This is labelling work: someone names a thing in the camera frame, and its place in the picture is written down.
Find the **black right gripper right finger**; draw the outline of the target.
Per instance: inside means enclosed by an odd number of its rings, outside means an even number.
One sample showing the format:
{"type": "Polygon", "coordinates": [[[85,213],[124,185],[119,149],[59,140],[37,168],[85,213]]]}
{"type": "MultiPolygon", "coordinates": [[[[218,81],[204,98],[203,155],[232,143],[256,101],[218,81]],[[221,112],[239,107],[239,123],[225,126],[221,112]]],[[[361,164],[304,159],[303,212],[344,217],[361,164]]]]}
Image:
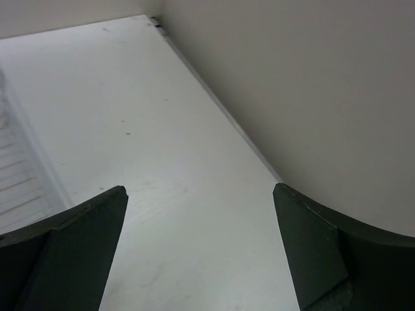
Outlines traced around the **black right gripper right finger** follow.
{"type": "Polygon", "coordinates": [[[414,238],[360,222],[284,183],[273,197],[300,310],[414,309],[414,238]]]}

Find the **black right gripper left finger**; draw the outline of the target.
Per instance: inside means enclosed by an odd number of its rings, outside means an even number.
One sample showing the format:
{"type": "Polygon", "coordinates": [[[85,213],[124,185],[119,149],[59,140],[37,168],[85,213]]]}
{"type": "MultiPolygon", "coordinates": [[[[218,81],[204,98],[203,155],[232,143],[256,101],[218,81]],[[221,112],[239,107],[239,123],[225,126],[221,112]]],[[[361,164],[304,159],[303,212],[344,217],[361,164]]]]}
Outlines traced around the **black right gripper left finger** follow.
{"type": "Polygon", "coordinates": [[[126,214],[113,187],[1,235],[2,310],[98,310],[126,214]]]}

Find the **aluminium table frame rail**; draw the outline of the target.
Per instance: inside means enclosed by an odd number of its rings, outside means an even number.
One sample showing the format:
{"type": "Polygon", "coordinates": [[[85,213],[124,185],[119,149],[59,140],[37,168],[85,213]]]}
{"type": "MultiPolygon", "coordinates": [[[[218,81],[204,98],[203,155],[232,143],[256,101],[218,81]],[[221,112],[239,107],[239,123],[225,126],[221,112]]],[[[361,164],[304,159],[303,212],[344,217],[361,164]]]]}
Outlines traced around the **aluminium table frame rail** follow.
{"type": "Polygon", "coordinates": [[[238,134],[244,139],[245,143],[252,149],[255,155],[261,160],[261,162],[266,166],[267,170],[273,175],[277,183],[281,183],[283,180],[281,179],[280,175],[276,172],[276,170],[272,167],[272,165],[267,161],[265,156],[262,152],[258,149],[255,143],[251,140],[251,138],[247,135],[247,133],[243,130],[241,125],[235,120],[233,115],[227,110],[225,105],[217,98],[217,96],[212,92],[210,87],[205,83],[203,78],[198,74],[196,69],[189,63],[187,58],[182,54],[182,52],[177,48],[177,46],[173,43],[171,37],[166,33],[166,30],[163,28],[162,24],[160,23],[161,19],[159,17],[150,17],[152,24],[158,29],[159,33],[164,37],[165,41],[169,44],[169,46],[173,49],[175,54],[181,59],[184,65],[190,70],[192,75],[196,78],[198,83],[204,88],[204,91],[209,95],[211,100],[216,104],[219,110],[221,110],[222,114],[228,119],[229,123],[236,129],[238,134]]]}

